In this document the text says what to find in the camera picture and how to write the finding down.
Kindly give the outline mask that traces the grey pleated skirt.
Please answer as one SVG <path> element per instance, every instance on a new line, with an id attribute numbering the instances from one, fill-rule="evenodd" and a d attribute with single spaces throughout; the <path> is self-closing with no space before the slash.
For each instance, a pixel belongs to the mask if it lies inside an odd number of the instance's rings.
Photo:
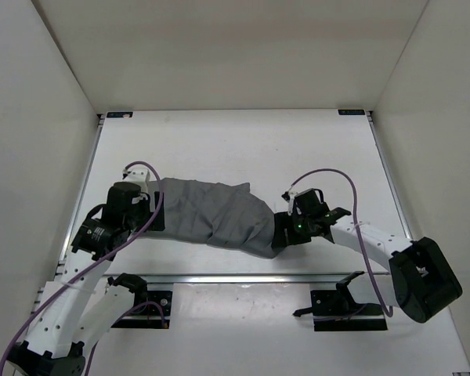
<path id="1" fill-rule="evenodd" d="M 230 186 L 165 178 L 164 230 L 168 240 L 206 244 L 273 259 L 274 212 L 251 193 L 249 183 Z"/>

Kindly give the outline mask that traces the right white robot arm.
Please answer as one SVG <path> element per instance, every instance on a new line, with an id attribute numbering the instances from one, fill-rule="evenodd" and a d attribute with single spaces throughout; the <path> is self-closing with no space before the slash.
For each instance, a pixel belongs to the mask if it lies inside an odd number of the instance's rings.
<path id="1" fill-rule="evenodd" d="M 316 308 L 299 309 L 341 320 L 368 306 L 398 307 L 423 324 L 456 301 L 463 289 L 439 245 L 428 237 L 408 240 L 357 221 L 351 211 L 328 207 L 318 189 L 283 194 L 287 210 L 275 214 L 272 246 L 284 248 L 322 237 L 362 255 L 363 271 L 335 285 Z"/>

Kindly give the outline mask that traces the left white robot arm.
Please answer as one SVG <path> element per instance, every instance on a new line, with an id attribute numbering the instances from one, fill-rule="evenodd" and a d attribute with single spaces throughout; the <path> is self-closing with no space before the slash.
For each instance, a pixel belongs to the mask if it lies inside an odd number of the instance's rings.
<path id="1" fill-rule="evenodd" d="M 150 307 L 163 315 L 148 299 L 146 281 L 129 273 L 110 278 L 107 292 L 87 307 L 116 254 L 154 221 L 164 229 L 163 201 L 163 184 L 151 192 L 145 179 L 128 177 L 109 189 L 106 202 L 87 214 L 73 239 L 60 288 L 18 330 L 3 363 L 22 375 L 87 374 L 97 343 L 115 323 Z"/>

